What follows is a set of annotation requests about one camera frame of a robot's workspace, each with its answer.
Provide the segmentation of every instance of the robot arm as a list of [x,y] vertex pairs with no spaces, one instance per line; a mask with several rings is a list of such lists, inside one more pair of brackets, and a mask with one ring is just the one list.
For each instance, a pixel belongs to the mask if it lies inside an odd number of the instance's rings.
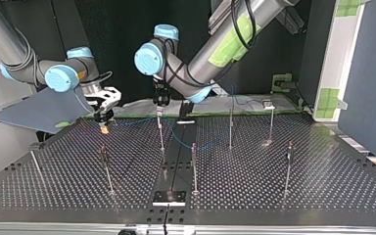
[[189,65],[176,56],[178,29],[159,24],[155,27],[155,38],[136,52],[136,68],[143,74],[164,80],[187,100],[200,103],[212,89],[210,82],[251,48],[247,43],[253,41],[285,7],[298,2],[245,0],[234,8],[236,3],[232,0],[231,9],[235,10],[232,17],[225,19]]
[[87,47],[68,50],[63,62],[39,60],[24,35],[12,27],[0,13],[0,69],[9,79],[30,84],[44,84],[56,92],[66,92],[80,86],[94,117],[106,132],[106,123],[113,117],[121,96],[113,87],[102,88],[101,82],[112,73],[100,75],[92,53]]

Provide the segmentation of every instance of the blue joint cap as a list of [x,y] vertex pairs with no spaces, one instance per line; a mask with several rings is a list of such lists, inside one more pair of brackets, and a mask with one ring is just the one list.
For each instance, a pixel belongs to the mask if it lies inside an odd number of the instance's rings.
[[153,43],[145,43],[135,54],[135,66],[145,75],[154,75],[164,66],[161,50]]
[[197,103],[204,101],[207,98],[207,96],[210,94],[210,91],[212,91],[212,88],[210,86],[207,86],[207,87],[204,87],[197,94],[190,96],[190,97],[186,97],[186,99],[191,101],[194,104],[197,104]]
[[170,24],[158,24],[155,26],[154,36],[179,40],[179,30]]
[[77,47],[72,48],[71,50],[67,51],[67,58],[79,58],[79,57],[91,57],[93,58],[93,54],[91,54],[90,48],[88,47]]
[[2,63],[0,64],[0,70],[1,70],[2,75],[3,75],[5,78],[10,79],[10,80],[17,81],[16,79],[14,79],[14,78],[8,73],[8,70],[4,67],[4,65],[2,65]]
[[48,87],[57,92],[73,90],[78,85],[77,72],[64,65],[56,65],[45,72]]

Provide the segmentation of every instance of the blue cable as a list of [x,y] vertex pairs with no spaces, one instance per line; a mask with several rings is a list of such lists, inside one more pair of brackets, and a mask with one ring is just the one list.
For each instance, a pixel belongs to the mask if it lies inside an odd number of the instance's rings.
[[[234,96],[234,86],[231,85],[231,99],[232,99],[232,109],[233,109],[233,112],[234,112],[234,98],[236,98]],[[188,148],[188,149],[192,149],[192,146],[189,146],[187,143],[184,143],[178,136],[176,136],[175,134],[175,131],[174,129],[172,128],[171,129],[171,132],[172,132],[172,136],[173,138],[179,142],[179,144],[181,144],[182,146],[184,146],[185,148]],[[224,131],[222,134],[220,134],[219,136],[217,136],[213,141],[211,141],[210,143],[207,143],[203,146],[197,146],[197,150],[206,150],[208,149],[209,147],[212,146],[212,144],[216,144],[218,143],[219,141],[222,140],[223,137],[225,137],[227,135],[227,133],[225,133],[226,131]]]
[[239,103],[239,100],[237,100],[237,96],[234,96],[234,86],[233,86],[233,85],[231,85],[231,95],[232,95],[232,97],[233,97],[233,102],[234,102],[234,99],[235,99],[237,105],[247,105],[247,104],[249,104],[249,103],[251,103],[251,102],[258,102],[258,103],[261,102],[261,100],[249,100],[249,101],[246,101],[246,103],[242,103],[242,104],[240,104],[240,103]]
[[145,122],[145,121],[148,121],[150,119],[155,119],[155,118],[156,117],[148,117],[148,118],[144,118],[144,119],[140,119],[136,121],[124,122],[124,123],[117,122],[117,126],[138,124],[138,123]]

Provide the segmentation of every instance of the vertical metal pin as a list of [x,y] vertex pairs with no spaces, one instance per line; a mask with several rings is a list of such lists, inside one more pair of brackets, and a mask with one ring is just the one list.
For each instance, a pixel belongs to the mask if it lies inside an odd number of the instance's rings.
[[274,121],[274,108],[271,110],[271,117],[270,117],[270,132],[268,134],[268,141],[271,143],[271,135],[273,132],[273,121]]
[[164,134],[163,134],[163,129],[162,129],[162,124],[161,124],[161,117],[158,116],[158,129],[160,130],[160,136],[161,136],[161,151],[165,151],[164,147]]
[[192,167],[194,168],[194,195],[198,195],[200,192],[198,191],[197,185],[197,146],[195,143],[192,144]]
[[115,193],[115,189],[113,188],[112,178],[111,178],[110,171],[109,171],[109,156],[108,156],[106,145],[102,145],[102,148],[100,149],[100,159],[102,162],[102,166],[105,169],[106,175],[108,177],[109,187],[110,187],[109,193],[113,195]]
[[229,148],[230,150],[233,148],[233,111],[230,110],[230,143],[229,143]]
[[160,131],[160,138],[161,138],[161,151],[165,152],[165,146],[164,146],[164,134],[163,134],[163,127],[161,118],[164,114],[164,107],[157,106],[157,121],[158,121],[158,129]]
[[285,194],[284,194],[285,199],[286,199],[286,197],[289,193],[289,191],[288,191],[289,177],[290,177],[291,166],[294,162],[294,157],[295,157],[294,144],[293,144],[293,141],[289,141],[288,150],[287,150],[287,153],[286,153],[286,158],[288,160],[288,171],[286,173]]
[[269,99],[264,99],[261,101],[263,108],[267,111],[271,110],[270,114],[270,129],[268,132],[268,139],[265,141],[264,146],[269,146],[272,142],[272,134],[273,134],[273,122],[274,122],[274,110],[275,107],[273,106],[273,102]]
[[32,159],[33,159],[33,162],[34,162],[34,164],[35,164],[35,167],[36,167],[36,169],[38,170],[39,175],[41,176],[41,180],[42,180],[42,182],[43,182],[44,185],[45,185],[44,175],[42,174],[41,166],[39,166],[38,159],[36,158],[35,153],[34,153],[32,150],[29,151],[29,152],[30,152],[31,155],[32,155]]

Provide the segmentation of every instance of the metal optical breadboard table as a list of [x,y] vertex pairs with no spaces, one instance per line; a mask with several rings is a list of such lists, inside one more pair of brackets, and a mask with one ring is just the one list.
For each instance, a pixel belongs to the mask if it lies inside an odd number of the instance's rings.
[[[231,151],[228,117],[174,123],[164,122],[164,155],[154,119],[119,124],[107,136],[91,120],[64,130],[36,154],[44,180],[30,155],[0,173],[0,229],[376,233],[375,164],[310,117],[276,116],[269,145],[270,116],[234,117]],[[289,141],[295,162],[285,194]],[[192,143],[196,195],[192,150],[185,147]],[[111,155],[114,195],[100,164],[102,144]],[[155,196],[166,191],[184,192],[185,205],[155,207]]]

